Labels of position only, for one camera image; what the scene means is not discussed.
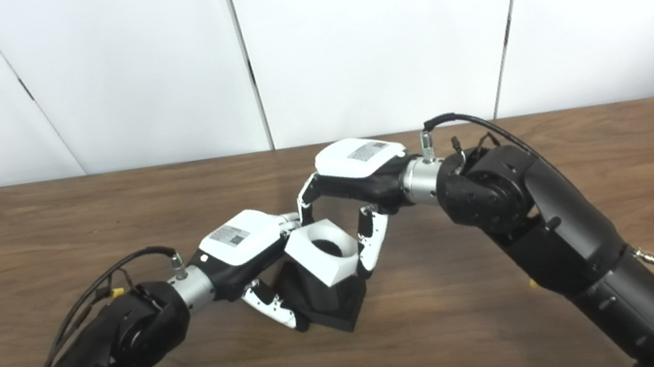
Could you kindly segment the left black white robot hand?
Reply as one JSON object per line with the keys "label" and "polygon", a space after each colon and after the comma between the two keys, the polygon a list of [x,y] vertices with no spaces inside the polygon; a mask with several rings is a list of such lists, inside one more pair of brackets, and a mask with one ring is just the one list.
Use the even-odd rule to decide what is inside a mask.
{"label": "left black white robot hand", "polygon": [[278,324],[305,332],[311,323],[260,279],[281,260],[288,237],[300,227],[299,213],[240,211],[199,243],[184,278],[173,284],[190,312],[214,301],[243,300]]}

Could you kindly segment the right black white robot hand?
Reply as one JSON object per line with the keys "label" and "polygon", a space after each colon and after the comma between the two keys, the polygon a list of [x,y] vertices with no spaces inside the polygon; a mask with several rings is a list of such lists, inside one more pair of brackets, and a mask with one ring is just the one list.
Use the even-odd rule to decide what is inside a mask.
{"label": "right black white robot hand", "polygon": [[364,203],[359,209],[356,275],[373,276],[387,234],[389,217],[414,205],[402,179],[418,155],[399,142],[348,138],[323,148],[315,158],[315,173],[297,198],[300,224],[312,224],[313,204],[321,197]]}

